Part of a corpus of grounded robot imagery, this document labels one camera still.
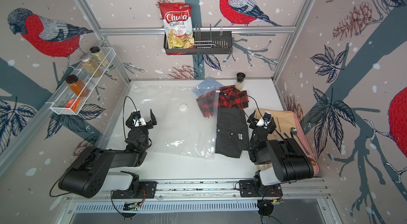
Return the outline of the clear plastic vacuum bag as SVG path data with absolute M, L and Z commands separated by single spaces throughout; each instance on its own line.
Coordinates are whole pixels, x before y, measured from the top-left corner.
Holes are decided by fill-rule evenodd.
M 136 86 L 130 92 L 130 108 L 141 112 L 149 121 L 150 109 L 157 125 L 149 131 L 150 150 L 155 153 L 188 156 L 201 159 L 215 158 L 217 112 L 205 118 L 194 93 L 187 86 Z M 182 112 L 181 104 L 188 108 Z

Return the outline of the grey pinstriped shirt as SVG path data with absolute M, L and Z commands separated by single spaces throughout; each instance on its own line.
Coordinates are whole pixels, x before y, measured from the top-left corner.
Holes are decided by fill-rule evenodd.
M 217 114 L 215 153 L 239 159 L 249 148 L 249 131 L 244 111 L 220 107 Z

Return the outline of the red black plaid shirt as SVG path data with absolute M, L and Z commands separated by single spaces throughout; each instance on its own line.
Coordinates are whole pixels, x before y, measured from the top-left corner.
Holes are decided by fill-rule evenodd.
M 249 107 L 246 91 L 239 91 L 235 86 L 224 86 L 199 96 L 197 104 L 205 118 L 214 116 L 218 107 L 245 109 Z

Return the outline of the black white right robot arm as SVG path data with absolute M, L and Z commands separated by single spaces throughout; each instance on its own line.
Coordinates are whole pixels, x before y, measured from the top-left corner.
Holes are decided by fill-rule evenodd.
M 265 112 L 256 118 L 256 111 L 248 117 L 252 136 L 249 144 L 250 160 L 257 166 L 270 164 L 256 171 L 253 185 L 245 187 L 247 194 L 282 196 L 279 185 L 314 177 L 314 167 L 293 137 L 283 137 L 277 130 L 274 118 Z

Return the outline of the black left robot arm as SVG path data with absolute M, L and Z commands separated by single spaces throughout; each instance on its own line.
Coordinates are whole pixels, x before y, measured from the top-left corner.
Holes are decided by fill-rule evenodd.
M 109 169 L 141 166 L 151 146 L 149 130 L 157 125 L 153 112 L 150 112 L 150 118 L 145 121 L 140 111 L 132 112 L 125 123 L 130 129 L 125 139 L 126 149 L 87 147 L 58 180 L 58 188 L 91 198 L 102 189 Z

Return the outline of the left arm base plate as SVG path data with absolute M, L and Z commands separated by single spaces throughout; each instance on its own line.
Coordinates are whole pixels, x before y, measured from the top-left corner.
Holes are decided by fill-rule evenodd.
M 127 190 L 113 191 L 112 199 L 153 199 L 158 183 L 156 181 L 135 181 Z

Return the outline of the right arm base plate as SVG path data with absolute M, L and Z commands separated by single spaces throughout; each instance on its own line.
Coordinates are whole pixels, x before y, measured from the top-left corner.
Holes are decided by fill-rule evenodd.
M 254 180 L 239 180 L 237 183 L 241 197 L 282 197 L 280 184 L 265 186 Z

